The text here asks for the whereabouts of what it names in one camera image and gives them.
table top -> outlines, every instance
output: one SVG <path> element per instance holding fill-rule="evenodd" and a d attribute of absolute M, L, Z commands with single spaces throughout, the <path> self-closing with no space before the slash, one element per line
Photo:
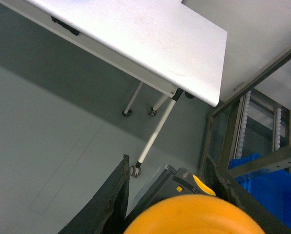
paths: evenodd
<path fill-rule="evenodd" d="M 217 105 L 227 33 L 178 0 L 25 1 Z"/>

table leg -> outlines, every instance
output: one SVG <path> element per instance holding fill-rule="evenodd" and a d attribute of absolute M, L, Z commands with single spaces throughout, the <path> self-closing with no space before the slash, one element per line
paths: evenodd
<path fill-rule="evenodd" d="M 141 87 L 142 87 L 143 82 L 140 82 L 140 84 L 138 85 L 138 88 L 136 89 L 134 95 L 132 96 L 129 104 L 127 105 L 126 109 L 122 112 L 123 116 L 128 117 L 131 115 L 132 110 L 130 109 L 132 103 L 134 102 L 134 100 L 136 99 L 137 94 L 139 93 Z"/>
<path fill-rule="evenodd" d="M 149 152 L 150 148 L 152 147 L 157 135 L 159 134 L 160 130 L 162 129 L 167 117 L 169 116 L 171 110 L 173 109 L 175 103 L 179 99 L 179 97 L 180 97 L 182 92 L 183 92 L 183 90 L 178 88 L 177 91 L 176 91 L 176 94 L 170 100 L 166 110 L 164 111 L 164 114 L 163 114 L 160 122 L 158 123 L 158 125 L 157 125 L 156 129 L 154 130 L 153 134 L 151 135 L 149 141 L 145 145 L 144 150 L 142 151 L 141 155 L 139 156 L 139 159 L 138 159 L 136 165 L 130 167 L 130 175 L 131 176 L 138 177 L 138 175 L 140 175 L 140 173 L 141 173 L 141 168 L 140 168 L 141 164 L 143 163 L 147 153 Z"/>
<path fill-rule="evenodd" d="M 165 94 L 162 94 L 160 99 L 155 103 L 153 107 L 151 107 L 151 110 L 148 112 L 150 116 L 156 116 L 157 110 L 160 108 L 160 106 L 168 99 L 168 96 Z"/>

caster wheel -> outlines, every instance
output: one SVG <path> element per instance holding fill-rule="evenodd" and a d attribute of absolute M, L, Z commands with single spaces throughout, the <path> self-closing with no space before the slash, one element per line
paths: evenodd
<path fill-rule="evenodd" d="M 124 117 L 128 117 L 132 114 L 132 110 L 128 110 L 127 114 L 125 114 L 125 110 L 122 112 Z"/>
<path fill-rule="evenodd" d="M 137 178 L 141 174 L 141 168 L 136 166 L 131 166 L 129 173 L 131 176 Z"/>
<path fill-rule="evenodd" d="M 157 110 L 154 111 L 154 110 L 153 110 L 153 107 L 151 107 L 151 110 L 149 110 L 149 112 L 148 112 L 148 114 L 149 114 L 150 116 L 156 116 L 156 113 L 157 113 Z"/>

yellow object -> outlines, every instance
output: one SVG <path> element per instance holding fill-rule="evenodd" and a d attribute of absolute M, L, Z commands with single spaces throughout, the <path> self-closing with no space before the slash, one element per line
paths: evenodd
<path fill-rule="evenodd" d="M 176 190 L 181 193 L 184 189 L 183 189 L 183 187 L 181 187 L 180 185 L 178 185 L 177 188 L 176 188 Z"/>
<path fill-rule="evenodd" d="M 202 189 L 205 193 L 216 196 L 215 192 L 210 189 L 208 186 L 206 186 L 196 175 L 193 175 L 193 178 L 195 180 L 195 183 Z"/>
<path fill-rule="evenodd" d="M 141 213 L 124 234 L 264 234 L 236 206 L 208 195 L 165 199 Z"/>

black bracket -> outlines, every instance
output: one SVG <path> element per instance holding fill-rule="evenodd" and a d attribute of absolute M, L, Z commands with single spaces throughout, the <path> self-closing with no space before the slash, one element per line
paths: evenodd
<path fill-rule="evenodd" d="M 58 20 L 57 18 L 54 18 L 53 16 L 51 16 L 51 19 L 53 22 L 58 23 L 59 25 L 61 25 L 63 28 L 67 29 L 68 31 L 70 31 L 72 34 L 78 36 L 79 31 L 76 30 L 75 28 L 72 28 L 71 26 L 68 26 L 66 23 L 63 23 L 62 21 Z"/>

